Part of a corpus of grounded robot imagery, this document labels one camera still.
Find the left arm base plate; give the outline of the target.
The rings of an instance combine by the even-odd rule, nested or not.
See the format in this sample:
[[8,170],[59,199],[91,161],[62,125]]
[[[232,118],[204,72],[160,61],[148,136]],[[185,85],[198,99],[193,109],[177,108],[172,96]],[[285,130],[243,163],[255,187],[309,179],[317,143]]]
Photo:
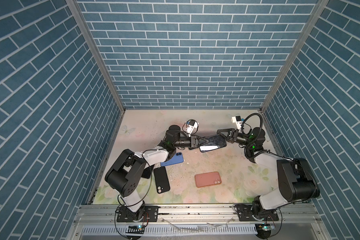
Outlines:
[[159,215],[158,206],[142,205],[136,212],[132,212],[125,206],[120,206],[116,213],[116,221],[118,223],[140,222],[145,217],[145,222],[157,222]]

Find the blue phone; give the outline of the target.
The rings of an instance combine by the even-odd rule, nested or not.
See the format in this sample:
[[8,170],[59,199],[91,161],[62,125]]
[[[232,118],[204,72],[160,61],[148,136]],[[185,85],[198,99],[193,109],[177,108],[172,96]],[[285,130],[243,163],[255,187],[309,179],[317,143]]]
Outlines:
[[176,164],[181,164],[184,162],[183,154],[176,153],[170,160],[162,162],[161,167],[172,166]]

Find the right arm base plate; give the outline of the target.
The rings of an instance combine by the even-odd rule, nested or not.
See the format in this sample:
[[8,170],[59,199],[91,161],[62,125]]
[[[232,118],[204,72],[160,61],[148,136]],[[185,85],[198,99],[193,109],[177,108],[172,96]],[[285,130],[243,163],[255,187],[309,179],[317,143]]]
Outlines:
[[263,210],[252,205],[236,204],[233,206],[240,222],[264,222],[264,221],[278,221],[279,216],[276,210]]

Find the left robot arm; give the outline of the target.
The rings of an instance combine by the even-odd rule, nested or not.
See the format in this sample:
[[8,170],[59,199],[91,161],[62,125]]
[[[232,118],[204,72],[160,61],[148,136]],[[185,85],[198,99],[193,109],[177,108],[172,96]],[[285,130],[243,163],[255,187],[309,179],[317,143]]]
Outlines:
[[178,148],[195,149],[210,142],[207,137],[183,132],[179,126],[172,125],[155,148],[143,152],[123,150],[107,171],[105,181],[119,193],[127,212],[139,220],[145,213],[144,198],[137,192],[143,174],[150,177],[153,167],[170,160]]

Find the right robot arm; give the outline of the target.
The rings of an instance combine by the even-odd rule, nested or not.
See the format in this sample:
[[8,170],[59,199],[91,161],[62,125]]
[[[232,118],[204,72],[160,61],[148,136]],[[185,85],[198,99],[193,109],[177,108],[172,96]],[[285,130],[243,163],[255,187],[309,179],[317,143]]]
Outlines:
[[217,134],[229,143],[244,147],[246,158],[257,165],[277,171],[278,186],[275,190],[254,198],[251,212],[255,219],[295,202],[307,201],[320,196],[320,189],[306,159],[286,158],[263,148],[265,130],[256,127],[248,134],[238,129],[217,130]]

